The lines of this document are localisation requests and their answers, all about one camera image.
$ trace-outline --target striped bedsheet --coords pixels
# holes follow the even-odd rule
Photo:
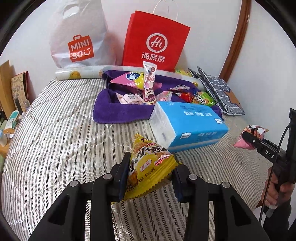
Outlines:
[[[154,140],[147,120],[98,124],[92,110],[102,79],[52,80],[29,108],[7,155],[2,208],[21,240],[27,240],[51,204],[72,180],[94,181],[120,163],[139,133]],[[230,182],[251,209],[260,199],[270,165],[255,151],[234,148],[247,125],[243,117],[224,116],[227,135],[217,144],[177,153],[179,160],[207,182]],[[90,203],[85,240],[90,240]],[[145,197],[112,205],[116,240],[183,240],[188,204],[167,185]],[[209,240],[214,240],[213,204]]]

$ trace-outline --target purple towel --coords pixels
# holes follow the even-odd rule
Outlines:
[[[94,104],[93,119],[98,123],[128,123],[136,120],[149,119],[154,105],[137,105],[137,104],[121,104],[116,96],[116,92],[125,95],[128,92],[123,85],[110,83],[111,80],[117,78],[126,71],[109,70],[103,74],[103,79],[106,80],[106,89],[102,90]],[[190,89],[191,93],[198,91],[194,84],[185,80],[179,80],[166,76],[156,75],[155,81],[162,83],[162,87],[154,91],[155,95],[160,94],[163,91],[168,91],[177,85],[186,85]],[[172,95],[173,102],[184,102],[176,94]],[[213,106],[212,109],[222,118],[222,113],[217,106]]]

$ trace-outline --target blue tissue package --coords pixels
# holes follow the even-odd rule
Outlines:
[[[180,102],[156,102],[149,119],[159,145],[171,152],[217,143],[228,131],[208,106]]]

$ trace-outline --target red snack bag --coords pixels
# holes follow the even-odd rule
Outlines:
[[[265,133],[268,132],[268,129],[265,129],[265,128],[263,128],[261,126],[257,126],[257,125],[249,125],[242,131],[242,133],[244,131],[247,131],[247,132],[253,134],[255,137],[259,138],[260,140],[263,140]],[[238,148],[247,149],[247,150],[255,150],[255,147],[251,143],[246,142],[242,138],[242,134],[240,134],[236,143],[233,146],[238,147]]]
[[[193,101],[193,94],[190,92],[186,93],[176,93],[177,96],[179,96],[182,100],[185,100],[187,103],[191,103]]]

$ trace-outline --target candy wrapper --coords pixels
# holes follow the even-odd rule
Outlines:
[[[153,91],[157,65],[143,61],[144,65],[144,91],[143,100],[147,104],[155,104],[156,98]]]
[[[124,200],[143,196],[167,185],[176,166],[178,162],[167,149],[136,134]]]
[[[137,94],[125,94],[124,96],[116,93],[121,104],[146,104],[143,99]]]
[[[255,137],[259,138],[260,140],[263,140],[265,133],[268,132],[268,129],[265,129],[265,128],[263,128],[261,126],[257,126],[257,125],[249,125],[242,131],[242,133],[244,131],[247,131],[247,132],[253,134]],[[242,138],[242,134],[240,134],[240,136],[237,139],[237,142],[233,146],[247,149],[247,150],[255,150],[254,146],[251,143],[246,142]]]
[[[172,94],[171,91],[163,91],[156,96],[156,101],[171,101]]]
[[[197,91],[194,93],[194,99],[192,101],[194,104],[204,104],[209,107],[215,105],[215,101],[212,99],[211,96],[207,92],[204,91]]]
[[[186,91],[189,90],[190,88],[188,86],[185,85],[177,85],[175,88],[170,89],[170,91],[173,92],[182,92],[182,91]]]
[[[141,90],[141,92],[144,90],[144,73],[126,73],[111,80],[110,83],[125,85],[130,92],[136,94],[139,93],[138,90]],[[161,88],[162,85],[162,83],[154,83],[152,89],[156,90]]]

